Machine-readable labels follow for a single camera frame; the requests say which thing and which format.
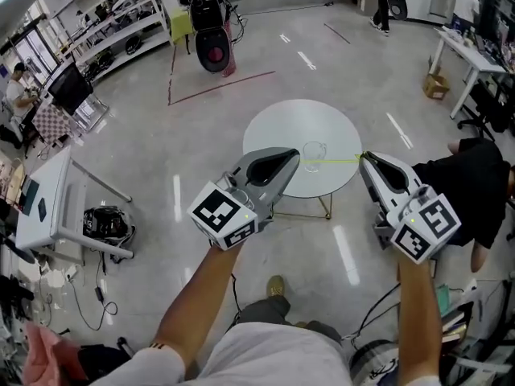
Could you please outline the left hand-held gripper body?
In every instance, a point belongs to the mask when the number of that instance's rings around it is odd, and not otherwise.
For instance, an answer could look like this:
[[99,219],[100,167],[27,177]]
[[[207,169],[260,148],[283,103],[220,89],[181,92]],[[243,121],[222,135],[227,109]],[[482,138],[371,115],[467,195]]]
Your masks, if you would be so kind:
[[282,174],[272,158],[241,158],[208,182],[187,214],[209,241],[223,250],[244,242],[273,221],[282,193]]

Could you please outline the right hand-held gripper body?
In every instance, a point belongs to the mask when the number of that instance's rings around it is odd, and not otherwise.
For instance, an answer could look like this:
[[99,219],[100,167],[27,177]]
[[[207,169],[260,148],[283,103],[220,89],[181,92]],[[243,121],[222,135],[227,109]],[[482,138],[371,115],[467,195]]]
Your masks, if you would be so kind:
[[379,207],[373,230],[380,246],[394,246],[416,264],[440,250],[461,226],[446,196],[427,184],[400,191],[372,184],[369,194]]

